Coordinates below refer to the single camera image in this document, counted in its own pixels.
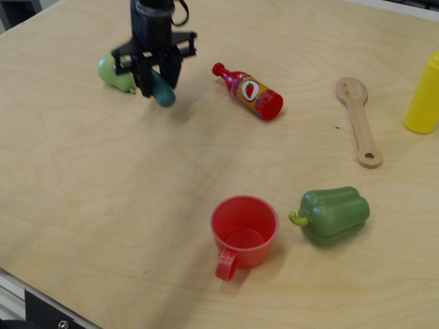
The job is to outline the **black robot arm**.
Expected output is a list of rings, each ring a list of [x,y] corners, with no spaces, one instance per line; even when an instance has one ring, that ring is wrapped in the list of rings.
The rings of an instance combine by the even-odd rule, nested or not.
[[[183,59],[196,54],[197,34],[172,30],[173,26],[184,25],[189,20],[175,23],[172,18],[175,7],[174,1],[131,1],[132,37],[110,52],[115,59],[115,74],[131,73],[144,97],[152,96],[154,66],[174,89]]]

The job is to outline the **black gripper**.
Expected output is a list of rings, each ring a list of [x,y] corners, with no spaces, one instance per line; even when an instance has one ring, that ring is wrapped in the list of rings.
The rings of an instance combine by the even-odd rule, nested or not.
[[[152,96],[150,66],[158,66],[171,88],[178,83],[182,61],[196,54],[195,32],[174,32],[170,12],[162,15],[132,12],[132,38],[111,51],[115,73],[132,72],[144,97]]]

